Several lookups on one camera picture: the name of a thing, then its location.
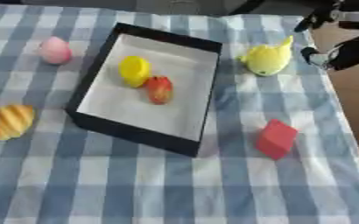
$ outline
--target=toy bread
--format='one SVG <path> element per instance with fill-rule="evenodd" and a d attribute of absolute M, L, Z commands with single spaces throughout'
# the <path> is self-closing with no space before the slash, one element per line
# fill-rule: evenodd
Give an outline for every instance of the toy bread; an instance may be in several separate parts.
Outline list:
<path fill-rule="evenodd" d="M 32 106 L 7 105 L 0 107 L 0 140 L 23 135 L 31 127 L 34 116 Z"/>

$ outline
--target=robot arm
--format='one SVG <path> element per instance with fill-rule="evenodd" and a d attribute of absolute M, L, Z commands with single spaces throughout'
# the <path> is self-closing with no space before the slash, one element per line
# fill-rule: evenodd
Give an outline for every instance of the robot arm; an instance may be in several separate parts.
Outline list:
<path fill-rule="evenodd" d="M 315 10 L 294 29 L 302 32 L 308 28 L 318 29 L 324 23 L 337 22 L 342 29 L 359 30 L 359 3 L 338 1 L 328 7 Z M 326 53 L 319 53 L 312 47 L 301 51 L 308 64 L 324 69 L 343 70 L 359 64 L 359 37 L 341 42 Z"/>

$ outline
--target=red cube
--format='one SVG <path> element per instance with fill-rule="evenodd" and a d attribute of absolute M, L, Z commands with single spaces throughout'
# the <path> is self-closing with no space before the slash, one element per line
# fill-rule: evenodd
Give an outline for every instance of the red cube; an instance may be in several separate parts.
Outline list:
<path fill-rule="evenodd" d="M 298 131 L 277 119 L 272 119 L 261 131 L 256 148 L 266 156 L 278 160 L 290 151 Z"/>

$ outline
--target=yellow toy fish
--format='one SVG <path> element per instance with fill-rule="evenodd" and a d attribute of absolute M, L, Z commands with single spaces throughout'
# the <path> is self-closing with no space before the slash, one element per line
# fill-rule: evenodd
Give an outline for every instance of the yellow toy fish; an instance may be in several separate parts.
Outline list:
<path fill-rule="evenodd" d="M 286 38 L 280 45 L 257 45 L 246 55 L 239 57 L 254 74 L 269 76 L 280 72 L 292 57 L 293 37 Z"/>

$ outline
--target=yellow ball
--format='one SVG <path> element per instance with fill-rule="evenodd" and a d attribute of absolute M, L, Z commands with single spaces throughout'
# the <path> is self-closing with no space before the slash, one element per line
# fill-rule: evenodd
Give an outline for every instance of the yellow ball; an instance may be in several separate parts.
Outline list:
<path fill-rule="evenodd" d="M 128 56 L 121 61 L 119 72 L 126 84 L 138 88 L 150 76 L 150 63 L 138 56 Z"/>

